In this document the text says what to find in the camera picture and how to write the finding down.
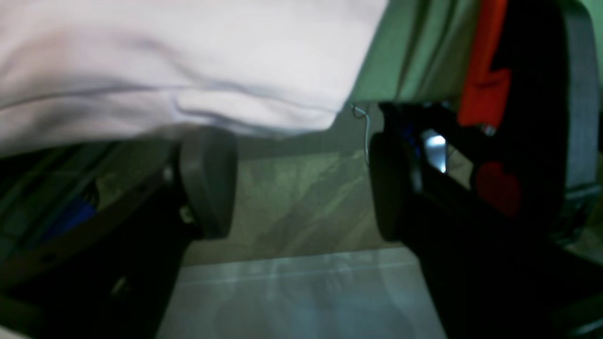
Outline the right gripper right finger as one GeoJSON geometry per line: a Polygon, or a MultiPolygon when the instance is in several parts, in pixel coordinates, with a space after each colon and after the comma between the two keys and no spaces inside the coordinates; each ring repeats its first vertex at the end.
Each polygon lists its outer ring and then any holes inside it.
{"type": "Polygon", "coordinates": [[[600,339],[602,266],[516,232],[385,133],[370,142],[377,225],[418,257],[450,339],[600,339]]]}

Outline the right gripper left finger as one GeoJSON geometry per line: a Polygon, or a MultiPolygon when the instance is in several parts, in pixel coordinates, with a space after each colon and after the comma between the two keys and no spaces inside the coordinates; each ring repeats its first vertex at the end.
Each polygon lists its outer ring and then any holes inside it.
{"type": "Polygon", "coordinates": [[[1,266],[1,328],[32,339],[153,339],[187,248],[228,237],[237,140],[185,135],[158,170],[82,225],[1,266]]]}

